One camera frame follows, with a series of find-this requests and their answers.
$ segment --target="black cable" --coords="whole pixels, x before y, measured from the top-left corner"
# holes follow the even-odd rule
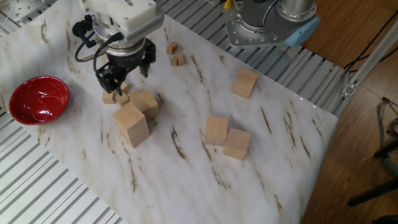
[[[87,39],[89,40],[90,38],[92,38],[92,36],[93,36],[94,34],[95,34],[95,32],[93,31],[93,32],[87,37]],[[77,50],[76,50],[76,53],[75,53],[75,60],[76,60],[77,62],[85,62],[84,60],[78,58],[79,52],[81,51],[81,49],[82,49],[84,46],[85,46],[85,44],[84,44],[84,43],[81,43],[80,46],[79,46],[79,47],[77,48]]]
[[[365,49],[360,53],[360,55],[359,55],[355,60],[353,60],[352,62],[350,62],[349,64],[347,64],[347,65],[345,66],[345,68],[347,68],[347,69],[345,69],[345,73],[346,73],[347,71],[349,71],[349,70],[355,65],[356,62],[358,62],[358,61],[360,61],[360,60],[363,60],[363,59],[365,59],[365,58],[368,57],[368,55],[367,55],[367,56],[365,56],[363,59],[361,59],[361,56],[362,56],[363,54],[365,54],[365,52],[370,48],[370,46],[374,43],[374,41],[380,36],[380,34],[383,32],[383,30],[388,26],[388,24],[390,24],[390,22],[391,22],[397,15],[398,15],[398,11],[396,11],[396,13],[394,13],[394,14],[390,17],[390,19],[383,25],[383,27],[380,29],[380,31],[376,34],[376,36],[374,36],[373,40],[370,41],[370,43],[368,43],[368,45],[367,45],[367,46],[365,47]]]
[[[113,42],[116,42],[118,40],[123,39],[123,34],[121,32],[118,32],[117,34],[113,34],[107,41],[105,41],[95,52],[94,54],[94,59],[93,59],[93,68],[94,72],[97,72],[97,57],[100,54],[100,52],[108,45],[112,44]]]
[[[385,59],[387,59],[388,57],[390,57],[392,54],[394,54],[395,52],[397,52],[397,50],[398,50],[398,47],[396,47],[394,50],[391,50],[391,52],[388,53],[386,56],[384,56],[382,59],[380,59],[380,61],[379,61],[378,63],[380,63],[380,62],[384,61]],[[363,57],[363,58],[360,58],[359,61],[360,61],[360,60],[363,60],[363,59],[366,59],[366,58],[368,58],[368,57],[369,57],[369,55],[367,55],[367,56],[365,56],[365,57]],[[351,72],[357,72],[357,71],[358,71],[358,69],[352,70],[352,71],[349,71],[349,72],[351,73]]]

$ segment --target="wooden cube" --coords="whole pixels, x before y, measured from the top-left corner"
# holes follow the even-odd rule
[[[172,66],[177,66],[177,57],[171,58],[171,64],[172,64]]]
[[[104,92],[102,92],[102,101],[104,101],[104,103],[114,104],[115,100],[116,100],[116,95],[114,94],[114,92],[108,93],[105,90]]]
[[[176,42],[172,42],[170,44],[170,47],[173,47],[173,50],[176,50],[177,49],[177,43]]]
[[[123,93],[121,96],[116,96],[116,101],[121,105],[126,105],[129,101],[129,97],[126,93]]]
[[[249,147],[251,134],[230,128],[226,138],[224,155],[243,161]]]
[[[134,91],[129,94],[130,102],[141,111],[146,119],[155,118],[159,114],[159,106],[149,90],[139,93]]]
[[[122,82],[122,85],[120,85],[120,89],[123,93],[129,93],[130,92],[130,86],[126,82]]]
[[[207,117],[205,144],[224,146],[228,134],[228,118]]]
[[[176,56],[177,56],[177,64],[178,65],[184,65],[185,64],[185,62],[184,62],[184,54],[182,52],[178,52],[176,54]]]
[[[173,55],[173,53],[174,53],[173,47],[168,46],[168,47],[166,48],[166,54],[167,54],[167,55]]]
[[[242,68],[235,78],[232,92],[247,99],[250,98],[258,76],[257,73]]]
[[[112,114],[112,117],[121,135],[133,147],[138,146],[150,136],[144,114],[133,103],[127,103]]]

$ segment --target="metal bracket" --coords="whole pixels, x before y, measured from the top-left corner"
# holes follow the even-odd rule
[[[17,0],[14,10],[10,14],[10,19],[14,22],[21,23],[28,18],[43,11],[57,0]],[[15,0],[0,0],[0,10],[8,15],[12,9]]]
[[[231,46],[248,49],[284,45],[283,41],[265,27],[252,27],[245,23],[241,16],[243,2],[239,2],[238,5],[234,1],[232,3],[230,9],[221,6]]]
[[[373,50],[368,59],[358,70],[355,76],[349,81],[348,85],[342,92],[345,98],[351,98],[358,85],[369,75],[373,68],[380,62],[380,60],[387,54],[388,50],[398,40],[398,21],[391,27],[389,32],[380,41],[380,44]]]
[[[358,86],[356,84],[351,82],[348,83],[346,85],[346,88],[344,88],[343,92],[341,93],[342,97],[351,98],[354,95],[357,88]]]

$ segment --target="white marble surface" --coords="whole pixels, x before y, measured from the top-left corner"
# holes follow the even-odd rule
[[[101,101],[92,63],[74,60],[80,41],[71,28],[83,15],[77,0],[58,0],[0,40],[1,107],[32,77],[64,80],[70,102],[61,117],[24,127],[128,223],[299,223],[336,117],[264,75],[250,100],[232,94],[238,70],[249,67],[166,17],[148,36],[157,46],[149,77],[127,77],[160,105],[150,138],[132,148],[111,118],[119,106]],[[171,41],[186,65],[170,66]],[[243,162],[203,144],[207,116],[252,134]]]

